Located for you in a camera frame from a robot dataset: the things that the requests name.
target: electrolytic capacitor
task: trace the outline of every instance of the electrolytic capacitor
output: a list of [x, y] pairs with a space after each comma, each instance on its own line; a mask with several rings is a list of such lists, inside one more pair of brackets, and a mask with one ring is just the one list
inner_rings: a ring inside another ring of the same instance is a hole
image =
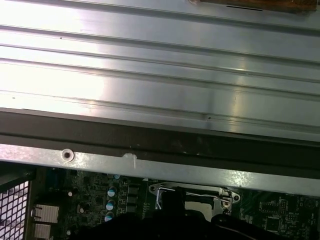
[[109, 197], [112, 198], [112, 197], [114, 197], [116, 195], [116, 192], [117, 192], [117, 189], [114, 186], [112, 186], [112, 187], [109, 188], [107, 194], [108, 194]]
[[108, 203], [105, 205], [105, 209], [108, 211], [112, 211], [115, 207], [116, 202], [113, 200], [108, 201]]
[[114, 215], [114, 213], [113, 212], [108, 212], [107, 214], [106, 214], [106, 216], [104, 217], [104, 221], [105, 222], [108, 222], [108, 221], [110, 221], [111, 219], [113, 219], [115, 217], [115, 215]]
[[74, 188], [71, 191], [68, 191], [68, 196], [72, 197], [72, 196], [76, 195], [77, 193], [79, 193], [79, 190], [77, 188]]

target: metal bracket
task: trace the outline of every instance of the metal bracket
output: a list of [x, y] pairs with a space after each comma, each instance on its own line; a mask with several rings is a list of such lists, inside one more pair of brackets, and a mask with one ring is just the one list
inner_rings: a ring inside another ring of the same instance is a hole
[[212, 198], [213, 217], [218, 214], [230, 214], [232, 205], [238, 203], [241, 199], [239, 194], [225, 187], [202, 186], [178, 182], [162, 182], [149, 186], [149, 192], [156, 195], [155, 208], [161, 209], [162, 192], [173, 192], [177, 187], [184, 188], [187, 196]]

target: green circuit board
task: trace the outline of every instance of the green circuit board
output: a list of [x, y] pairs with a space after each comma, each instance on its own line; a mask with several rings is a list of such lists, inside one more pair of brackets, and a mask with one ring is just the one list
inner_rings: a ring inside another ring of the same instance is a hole
[[[60, 207], [52, 235], [56, 240], [64, 240], [70, 231], [94, 227], [123, 213], [148, 216], [156, 206], [156, 196], [149, 192], [149, 186], [159, 181], [48, 168], [45, 182], [46, 192], [39, 200]], [[232, 205], [233, 217], [293, 240], [319, 239], [320, 198], [231, 190], [241, 196], [240, 201]]]

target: wire mesh grill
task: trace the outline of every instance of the wire mesh grill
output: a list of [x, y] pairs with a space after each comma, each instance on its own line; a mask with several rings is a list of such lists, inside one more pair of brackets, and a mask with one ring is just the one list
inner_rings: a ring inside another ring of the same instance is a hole
[[0, 240], [22, 240], [27, 212], [29, 182], [0, 193]]

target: sheet metal panel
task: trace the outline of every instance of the sheet metal panel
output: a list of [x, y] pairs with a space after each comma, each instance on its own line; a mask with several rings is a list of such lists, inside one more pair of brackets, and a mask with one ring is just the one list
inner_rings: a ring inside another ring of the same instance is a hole
[[320, 141], [318, 12], [184, 0], [0, 5], [2, 108]]

